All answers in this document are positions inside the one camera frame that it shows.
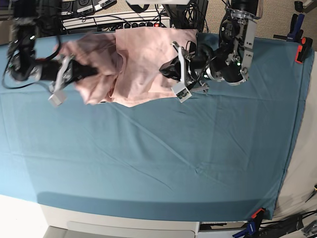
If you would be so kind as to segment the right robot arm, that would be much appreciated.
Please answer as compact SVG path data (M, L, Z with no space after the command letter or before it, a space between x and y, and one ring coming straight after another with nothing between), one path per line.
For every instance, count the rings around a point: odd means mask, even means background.
M61 16L65 11L61 0L4 0L1 7L11 12L12 40L7 49L7 64L3 74L10 76L23 87L34 78L51 94L73 82L98 74L98 70L82 65L74 56L57 59L62 48ZM46 58L37 58L35 43L41 36L55 36L57 48Z

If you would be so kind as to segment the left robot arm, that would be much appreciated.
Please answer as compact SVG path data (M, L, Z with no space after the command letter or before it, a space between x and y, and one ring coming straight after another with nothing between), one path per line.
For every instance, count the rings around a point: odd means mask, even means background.
M253 60L256 20L262 15L261 0L227 1L216 50L205 43L190 42L189 47L182 47L172 42L178 55L159 71L177 81L172 88L174 94L183 97L193 92L206 93L208 80L225 81L232 86L246 82Z

